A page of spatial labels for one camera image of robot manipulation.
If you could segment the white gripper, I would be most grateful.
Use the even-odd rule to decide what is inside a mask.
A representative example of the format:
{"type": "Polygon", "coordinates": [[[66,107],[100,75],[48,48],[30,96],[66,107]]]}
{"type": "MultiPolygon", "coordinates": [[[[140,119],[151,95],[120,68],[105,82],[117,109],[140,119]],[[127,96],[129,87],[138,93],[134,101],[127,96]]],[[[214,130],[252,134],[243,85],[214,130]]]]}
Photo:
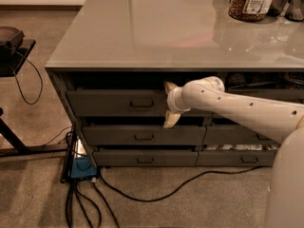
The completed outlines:
{"type": "Polygon", "coordinates": [[[187,111],[182,98],[182,89],[172,82],[164,82],[165,93],[167,94],[168,109],[165,113],[164,128],[172,128],[180,119],[182,113],[187,111]]]}

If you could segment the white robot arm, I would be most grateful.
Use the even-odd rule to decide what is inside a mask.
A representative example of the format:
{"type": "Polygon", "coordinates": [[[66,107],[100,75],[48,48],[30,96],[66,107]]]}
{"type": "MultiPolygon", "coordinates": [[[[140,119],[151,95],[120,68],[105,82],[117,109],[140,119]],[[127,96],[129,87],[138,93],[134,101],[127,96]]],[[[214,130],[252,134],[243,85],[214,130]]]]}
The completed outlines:
{"type": "Polygon", "coordinates": [[[192,109],[211,111],[280,144],[263,228],[304,228],[304,105],[227,93],[216,76],[164,84],[170,128],[192,109]]]}

